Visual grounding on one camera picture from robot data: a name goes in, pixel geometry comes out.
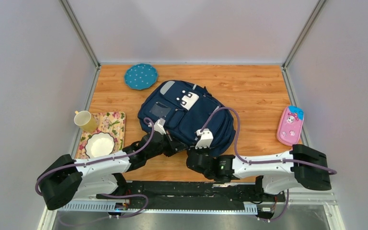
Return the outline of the navy blue backpack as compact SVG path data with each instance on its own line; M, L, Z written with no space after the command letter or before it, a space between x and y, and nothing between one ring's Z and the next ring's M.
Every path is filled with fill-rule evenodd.
M164 119L164 129L189 147L199 140L197 130L205 127L213 136L210 155L214 157L230 147L236 134L232 114L206 87L181 80L162 82L141 105L138 119L142 130L150 132L146 117L153 122Z

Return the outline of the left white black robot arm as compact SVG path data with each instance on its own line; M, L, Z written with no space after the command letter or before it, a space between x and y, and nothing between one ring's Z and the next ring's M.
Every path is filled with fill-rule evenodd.
M38 178L36 192L49 210L59 209L71 200L86 196L127 194L122 173L143 167L147 160L164 154L170 157L187 150L188 145L168 134L148 133L115 153L92 159L73 159L69 154L58 157Z

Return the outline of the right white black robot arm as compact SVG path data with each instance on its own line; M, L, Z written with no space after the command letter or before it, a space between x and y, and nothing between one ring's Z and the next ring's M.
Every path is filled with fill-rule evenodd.
M328 167L324 153L302 144L293 145L281 153L253 157L212 157L206 149L190 149L186 166L218 183L255 177L254 194L261 201L296 187L313 191L331 190L330 176L337 173Z

